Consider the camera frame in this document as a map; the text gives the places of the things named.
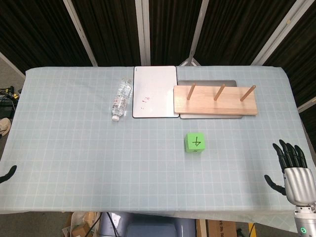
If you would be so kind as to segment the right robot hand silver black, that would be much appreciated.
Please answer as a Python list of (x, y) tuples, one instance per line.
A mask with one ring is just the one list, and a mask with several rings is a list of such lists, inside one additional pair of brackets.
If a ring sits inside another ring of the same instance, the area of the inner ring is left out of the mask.
[(265, 174), (266, 183), (273, 190), (287, 197), (295, 206), (314, 206), (316, 204), (316, 183), (312, 171), (307, 166), (305, 154), (297, 145), (279, 140), (273, 143), (278, 156), (284, 185), (278, 185)]

